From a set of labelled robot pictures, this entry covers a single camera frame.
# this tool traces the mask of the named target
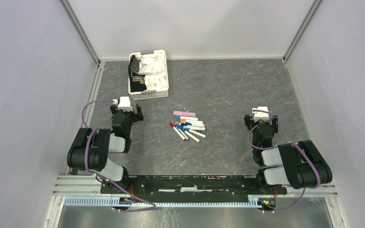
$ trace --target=white wall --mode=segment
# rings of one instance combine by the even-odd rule
[[[288,69],[349,227],[365,227],[365,1],[324,1]]]
[[[94,69],[58,0],[0,0],[0,228],[42,227]]]
[[[312,0],[70,0],[102,59],[281,57]]]

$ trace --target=pink eraser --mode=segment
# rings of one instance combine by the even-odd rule
[[[182,116],[188,116],[188,117],[195,117],[196,116],[196,113],[174,111],[173,112],[173,115],[182,115]]]

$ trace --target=pile of markers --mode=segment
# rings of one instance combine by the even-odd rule
[[[176,120],[170,123],[170,126],[175,130],[179,137],[187,141],[194,139],[197,142],[200,140],[193,134],[206,138],[206,135],[202,134],[202,131],[206,131],[205,122],[200,121],[196,117],[196,113],[174,111],[173,115]]]

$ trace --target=white plastic basket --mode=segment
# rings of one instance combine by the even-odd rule
[[[129,59],[131,59],[131,57],[135,54],[141,54],[141,53],[140,52],[131,53],[129,54]],[[164,50],[155,50],[154,54],[164,55],[164,59],[166,59],[166,52]],[[131,92],[131,85],[128,78],[128,92],[135,101],[169,96],[169,76],[167,72],[167,62],[165,62],[165,66],[166,66],[166,81],[167,81],[167,88],[165,89]]]

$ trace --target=red marker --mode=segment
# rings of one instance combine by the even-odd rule
[[[170,123],[170,126],[174,129],[175,132],[177,132],[177,134],[180,136],[180,138],[182,138],[182,140],[187,141],[187,139],[180,132],[178,132],[177,128],[174,127],[173,123]]]

